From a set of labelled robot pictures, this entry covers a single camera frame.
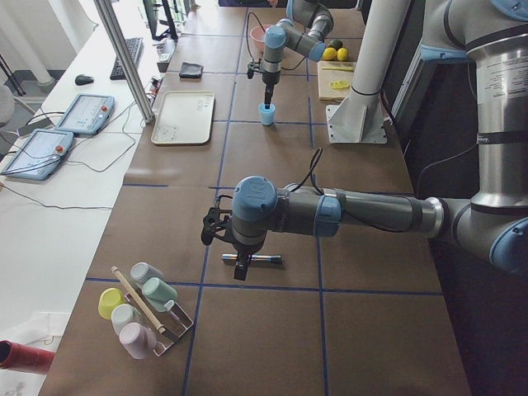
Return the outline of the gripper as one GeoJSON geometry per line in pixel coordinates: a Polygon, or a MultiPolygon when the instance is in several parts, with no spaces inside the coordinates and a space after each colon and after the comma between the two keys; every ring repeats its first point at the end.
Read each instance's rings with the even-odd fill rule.
{"type": "Polygon", "coordinates": [[[274,86],[280,81],[281,64],[268,62],[265,59],[251,61],[247,64],[247,77],[251,79],[255,73],[262,75],[262,81],[266,84],[264,108],[269,110],[274,92],[274,86]]]}
{"type": "Polygon", "coordinates": [[[266,232],[256,231],[245,220],[240,219],[233,210],[222,209],[220,205],[223,198],[232,199],[232,196],[215,198],[214,205],[209,208],[207,215],[203,218],[201,242],[209,246],[213,239],[217,238],[231,243],[237,251],[233,278],[245,281],[252,255],[262,248],[266,232]]]}

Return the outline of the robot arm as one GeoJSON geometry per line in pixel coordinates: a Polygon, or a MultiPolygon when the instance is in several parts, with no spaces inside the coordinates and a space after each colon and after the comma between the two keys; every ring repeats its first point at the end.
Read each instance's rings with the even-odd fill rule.
{"type": "MultiPolygon", "coordinates": [[[[411,1],[372,1],[348,96],[327,106],[331,144],[364,143],[380,128],[380,96],[398,33],[411,1]]],[[[283,49],[318,61],[333,29],[317,1],[288,1],[287,18],[265,33],[257,63],[269,108],[279,82],[283,49]]],[[[242,179],[231,210],[216,199],[203,219],[201,241],[231,243],[234,278],[244,281],[267,231],[333,236],[340,224],[394,233],[418,232],[458,245],[507,273],[527,277],[527,1],[426,1],[421,58],[476,64],[479,191],[471,200],[384,196],[242,179]]]]}
{"type": "Polygon", "coordinates": [[[325,50],[324,41],[333,29],[333,18],[326,6],[317,1],[288,1],[286,18],[266,29],[263,58],[248,64],[247,76],[262,75],[265,83],[264,108],[271,108],[275,85],[280,81],[284,48],[318,62],[325,50]]]}

